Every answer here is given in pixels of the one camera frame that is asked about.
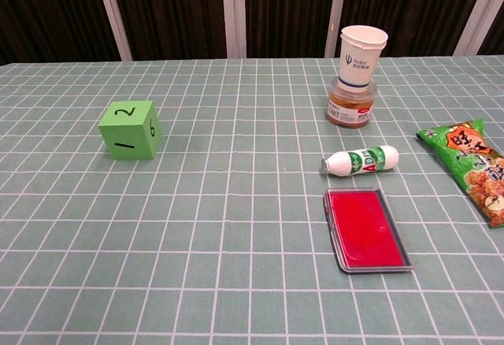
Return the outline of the green numbered foam cube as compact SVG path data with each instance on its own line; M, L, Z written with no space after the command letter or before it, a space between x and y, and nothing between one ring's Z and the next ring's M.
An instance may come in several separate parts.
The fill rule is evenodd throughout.
M153 101L112 102L98 128L116 160L152 159L161 143L161 127Z

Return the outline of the green grid tablecloth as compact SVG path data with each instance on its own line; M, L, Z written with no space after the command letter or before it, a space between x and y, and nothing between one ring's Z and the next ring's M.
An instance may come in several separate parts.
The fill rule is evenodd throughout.
M481 118L504 55L384 58L372 120L325 117L335 59L0 66L0 345L504 345L504 228L417 138ZM153 101L152 159L98 124ZM321 171L388 145L398 164ZM323 197L376 187L413 270L346 274Z

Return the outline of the white green drink bottle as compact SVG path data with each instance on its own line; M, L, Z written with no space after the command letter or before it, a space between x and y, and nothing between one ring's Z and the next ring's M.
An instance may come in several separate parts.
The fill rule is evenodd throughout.
M394 168L399 155L396 148L388 145L339 151L321 161L321 171L334 176L353 176L376 173Z

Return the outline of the clear jar with amber contents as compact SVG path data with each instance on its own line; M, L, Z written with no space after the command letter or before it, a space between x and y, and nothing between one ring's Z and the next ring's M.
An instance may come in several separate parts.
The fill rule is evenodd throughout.
M327 119L333 124L348 128L366 125L372 116L376 93L377 86L373 81L364 91L353 92L341 88L335 78L329 90Z

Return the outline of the red ink pad case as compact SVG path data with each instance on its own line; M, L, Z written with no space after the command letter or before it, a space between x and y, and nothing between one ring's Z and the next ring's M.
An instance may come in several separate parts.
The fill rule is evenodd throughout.
M323 203L335 256L344 273L413 270L380 189L329 188Z

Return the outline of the white paper cup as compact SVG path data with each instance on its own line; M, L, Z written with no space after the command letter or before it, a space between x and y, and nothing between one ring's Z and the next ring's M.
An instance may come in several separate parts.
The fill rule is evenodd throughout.
M349 92L365 91L372 79L388 34L367 25L351 25L341 31L338 86Z

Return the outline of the dark curtain backdrop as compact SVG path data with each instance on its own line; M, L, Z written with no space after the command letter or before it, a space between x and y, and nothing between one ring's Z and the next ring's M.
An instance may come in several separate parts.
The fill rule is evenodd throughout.
M117 0L135 60L227 58L223 0ZM366 24L384 54L452 55L476 0L344 0L339 32ZM332 0L246 0L249 58L323 57ZM0 0L0 65L118 61L102 0Z

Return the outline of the green snack bag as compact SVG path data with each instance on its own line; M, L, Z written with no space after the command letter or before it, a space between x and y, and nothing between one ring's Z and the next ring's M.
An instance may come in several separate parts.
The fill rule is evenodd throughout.
M484 121L428 128L417 137L433 149L489 226L504 226L504 156L487 144Z

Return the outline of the white frame post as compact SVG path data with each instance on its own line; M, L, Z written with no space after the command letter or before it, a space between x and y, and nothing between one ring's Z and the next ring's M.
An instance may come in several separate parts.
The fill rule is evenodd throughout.
M122 61L132 61L132 52L129 45L127 32L120 13L120 7L117 0L102 0L106 9L106 14L112 29L117 49Z
M339 25L342 16L344 0L332 0L332 7L328 23L328 33L324 49L325 58L333 58L339 38Z
M246 0L223 0L228 58L246 58Z
M503 3L504 0L476 0L454 56L477 55Z

